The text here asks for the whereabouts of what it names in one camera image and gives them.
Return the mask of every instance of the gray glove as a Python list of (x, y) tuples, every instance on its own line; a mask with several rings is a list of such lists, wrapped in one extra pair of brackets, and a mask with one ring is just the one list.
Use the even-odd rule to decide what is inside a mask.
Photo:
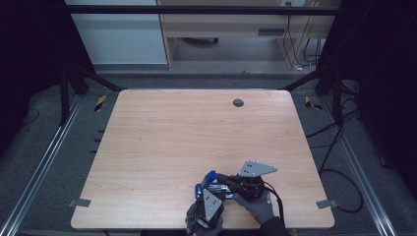
[(249, 203), (238, 194), (233, 194), (233, 200), (240, 206), (245, 207), (257, 220), (258, 223), (264, 224), (269, 219), (274, 218), (272, 204), (268, 199), (269, 191), (264, 190), (262, 196), (255, 201)]
[(215, 225), (214, 229), (205, 229), (196, 221), (196, 204), (192, 204), (190, 208), (187, 210), (187, 234), (189, 232), (194, 232), (192, 236), (216, 236), (221, 229), (223, 229), (223, 217), (218, 219), (217, 224)]

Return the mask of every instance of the person's arm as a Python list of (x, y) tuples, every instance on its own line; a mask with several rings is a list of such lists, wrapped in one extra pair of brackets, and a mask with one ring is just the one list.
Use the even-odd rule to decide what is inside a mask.
[(268, 200), (268, 191), (264, 191), (257, 200), (249, 203), (238, 194), (233, 194), (233, 200), (247, 209), (260, 223), (263, 236), (289, 236), (278, 216), (273, 214), (272, 204)]
[(260, 232), (263, 236), (270, 235), (279, 235), (279, 236), (289, 236), (290, 234), (283, 226), (281, 220), (278, 216), (274, 216), (269, 219), (267, 222), (261, 224)]

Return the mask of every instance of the tape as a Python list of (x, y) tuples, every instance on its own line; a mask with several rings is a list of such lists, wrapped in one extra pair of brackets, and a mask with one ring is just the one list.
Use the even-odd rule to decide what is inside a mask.
[(70, 200), (67, 204), (68, 207), (89, 207), (91, 200), (77, 199)]
[(99, 111), (100, 111), (101, 106), (103, 105), (103, 102), (104, 102), (105, 98), (106, 98), (106, 95), (101, 95), (101, 96), (98, 98), (97, 105), (96, 105), (96, 106), (95, 106), (95, 108), (94, 108), (94, 111), (95, 111), (95, 112), (99, 112)]
[(306, 96), (306, 106), (310, 108), (314, 108), (316, 110), (322, 110), (323, 108), (320, 105), (313, 105), (310, 101), (310, 97)]
[(338, 203), (336, 200), (323, 200), (316, 202), (316, 204), (319, 208), (338, 207)]

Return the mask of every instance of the white cabinet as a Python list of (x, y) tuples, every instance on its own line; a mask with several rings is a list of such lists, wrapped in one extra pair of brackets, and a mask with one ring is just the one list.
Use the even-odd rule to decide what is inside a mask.
[[(154, 0), (66, 0), (67, 5), (156, 5)], [(165, 64), (158, 15), (73, 14), (96, 65)]]

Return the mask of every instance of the metal bracket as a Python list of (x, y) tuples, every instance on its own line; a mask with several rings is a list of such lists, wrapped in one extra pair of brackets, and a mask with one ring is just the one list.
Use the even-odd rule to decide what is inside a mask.
[(84, 199), (77, 199), (77, 200), (70, 200), (67, 204), (68, 207), (89, 207), (91, 200), (84, 200)]
[(242, 177), (258, 177), (277, 171), (278, 168), (270, 165), (261, 164), (258, 160), (247, 160), (239, 171), (239, 176)]
[(221, 206), (221, 200), (213, 195), (209, 190), (203, 189), (203, 198), (205, 200), (206, 220), (211, 220), (212, 216), (217, 212)]
[(317, 207), (319, 208), (326, 208), (326, 207), (338, 207), (339, 204), (336, 200), (323, 200), (316, 202)]

